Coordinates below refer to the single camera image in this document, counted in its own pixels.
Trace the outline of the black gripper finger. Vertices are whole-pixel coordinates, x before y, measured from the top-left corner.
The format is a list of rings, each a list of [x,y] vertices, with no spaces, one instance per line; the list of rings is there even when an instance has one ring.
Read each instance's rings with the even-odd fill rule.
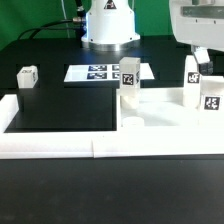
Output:
[[[192,45],[191,52],[198,65],[198,71],[201,75],[208,76],[213,73],[213,62],[210,60],[208,50],[204,47]]]

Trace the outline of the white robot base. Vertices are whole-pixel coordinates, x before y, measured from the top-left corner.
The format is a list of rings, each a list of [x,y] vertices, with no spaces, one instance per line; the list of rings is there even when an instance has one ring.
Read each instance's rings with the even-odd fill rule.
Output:
[[[140,35],[128,0],[92,0],[81,42],[84,48],[106,52],[138,46]]]

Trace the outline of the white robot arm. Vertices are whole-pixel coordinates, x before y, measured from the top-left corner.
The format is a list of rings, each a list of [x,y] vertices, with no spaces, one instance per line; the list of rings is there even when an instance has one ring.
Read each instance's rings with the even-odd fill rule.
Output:
[[[213,73],[208,49],[224,52],[224,0],[169,0],[173,34],[189,44],[201,75]]]

